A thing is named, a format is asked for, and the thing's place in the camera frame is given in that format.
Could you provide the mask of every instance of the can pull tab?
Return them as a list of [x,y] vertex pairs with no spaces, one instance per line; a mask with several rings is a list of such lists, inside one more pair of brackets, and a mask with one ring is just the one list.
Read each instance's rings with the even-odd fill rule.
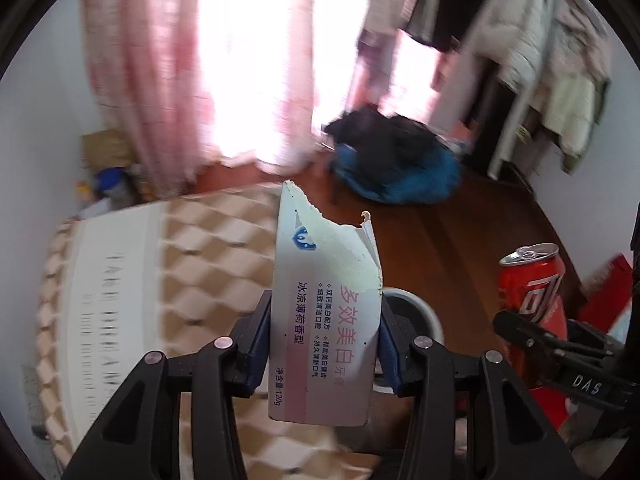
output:
[[523,260],[533,260],[538,253],[532,250],[529,246],[524,246],[516,249],[516,254]]

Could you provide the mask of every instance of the blue lid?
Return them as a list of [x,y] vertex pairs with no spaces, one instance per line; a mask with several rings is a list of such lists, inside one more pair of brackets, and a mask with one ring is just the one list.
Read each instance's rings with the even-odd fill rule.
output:
[[122,168],[107,168],[96,175],[98,181],[98,190],[101,192],[108,191],[116,187],[122,179]]

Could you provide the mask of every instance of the wooden floor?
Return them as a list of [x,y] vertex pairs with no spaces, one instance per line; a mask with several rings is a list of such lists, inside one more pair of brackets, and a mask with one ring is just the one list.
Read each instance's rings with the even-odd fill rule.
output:
[[[193,192],[243,186],[282,178],[258,171],[213,166]],[[292,177],[309,200],[338,223],[359,224],[371,213],[385,286],[423,298],[440,317],[451,351],[480,355],[501,348],[491,320],[499,310],[498,260],[517,247],[558,238],[532,196],[523,189],[465,174],[452,198],[436,205],[390,206],[366,200],[347,187],[332,203],[332,177],[316,162]],[[578,279],[566,254],[561,293],[570,306]]]

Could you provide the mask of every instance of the pink curtain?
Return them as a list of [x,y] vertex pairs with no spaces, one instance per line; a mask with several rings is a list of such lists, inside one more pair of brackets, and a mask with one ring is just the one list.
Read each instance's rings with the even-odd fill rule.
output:
[[[86,58],[108,127],[162,195],[203,164],[293,174],[344,110],[368,0],[84,0]],[[433,51],[399,33],[384,113],[425,120]]]

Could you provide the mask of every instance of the toothpaste box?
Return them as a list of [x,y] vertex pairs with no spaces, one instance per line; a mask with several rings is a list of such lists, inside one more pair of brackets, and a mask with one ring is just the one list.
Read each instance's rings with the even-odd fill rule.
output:
[[271,299],[269,416],[361,426],[374,376],[382,271],[370,215],[360,227],[322,217],[282,188]]

